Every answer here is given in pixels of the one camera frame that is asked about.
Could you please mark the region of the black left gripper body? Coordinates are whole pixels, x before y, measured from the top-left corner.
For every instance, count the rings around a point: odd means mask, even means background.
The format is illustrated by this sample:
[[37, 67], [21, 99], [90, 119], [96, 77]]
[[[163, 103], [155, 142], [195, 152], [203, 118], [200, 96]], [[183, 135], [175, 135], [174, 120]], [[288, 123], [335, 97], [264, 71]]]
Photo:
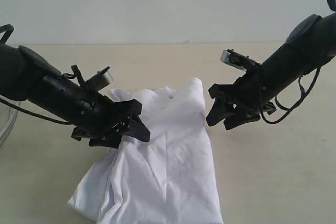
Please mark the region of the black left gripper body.
[[129, 115], [115, 113], [114, 103], [107, 96], [99, 95], [93, 109], [73, 129], [71, 137], [77, 141], [88, 138], [91, 147], [119, 147], [122, 136], [117, 130]]

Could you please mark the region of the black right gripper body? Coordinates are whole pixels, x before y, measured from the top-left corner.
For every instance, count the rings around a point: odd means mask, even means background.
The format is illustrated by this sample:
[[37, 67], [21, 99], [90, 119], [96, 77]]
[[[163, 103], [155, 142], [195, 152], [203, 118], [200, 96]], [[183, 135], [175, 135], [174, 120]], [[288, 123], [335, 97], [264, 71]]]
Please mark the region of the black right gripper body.
[[233, 83], [233, 101], [236, 104], [236, 108], [235, 114], [224, 120], [226, 130], [259, 121], [261, 110], [269, 115], [276, 111], [272, 102], [262, 101], [261, 84], [260, 70], [246, 73]]

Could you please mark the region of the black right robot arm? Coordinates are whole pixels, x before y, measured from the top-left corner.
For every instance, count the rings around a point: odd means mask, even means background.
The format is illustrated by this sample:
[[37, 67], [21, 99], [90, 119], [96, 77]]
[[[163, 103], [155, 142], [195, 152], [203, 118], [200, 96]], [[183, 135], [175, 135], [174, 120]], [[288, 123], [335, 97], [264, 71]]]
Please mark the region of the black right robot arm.
[[223, 51], [221, 62], [243, 70], [233, 84], [214, 84], [208, 92], [214, 104], [206, 117], [208, 126], [224, 123], [227, 130], [264, 119], [281, 108], [289, 114], [311, 91], [301, 90], [301, 98], [285, 108], [276, 96], [294, 81], [321, 67], [335, 57], [335, 14], [313, 14], [302, 21], [263, 63], [232, 49]]

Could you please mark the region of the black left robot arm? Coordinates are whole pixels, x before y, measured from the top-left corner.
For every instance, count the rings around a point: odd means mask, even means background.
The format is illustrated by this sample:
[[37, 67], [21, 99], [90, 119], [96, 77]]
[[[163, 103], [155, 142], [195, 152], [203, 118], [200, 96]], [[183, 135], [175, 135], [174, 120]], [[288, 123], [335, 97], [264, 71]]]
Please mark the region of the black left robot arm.
[[142, 142], [150, 131], [139, 116], [142, 104], [135, 100], [114, 102], [100, 94], [112, 78], [109, 68], [85, 81], [76, 65], [72, 74], [61, 73], [31, 49], [1, 45], [1, 96], [25, 101], [74, 125], [71, 137], [89, 139], [89, 145], [118, 148], [123, 136]]

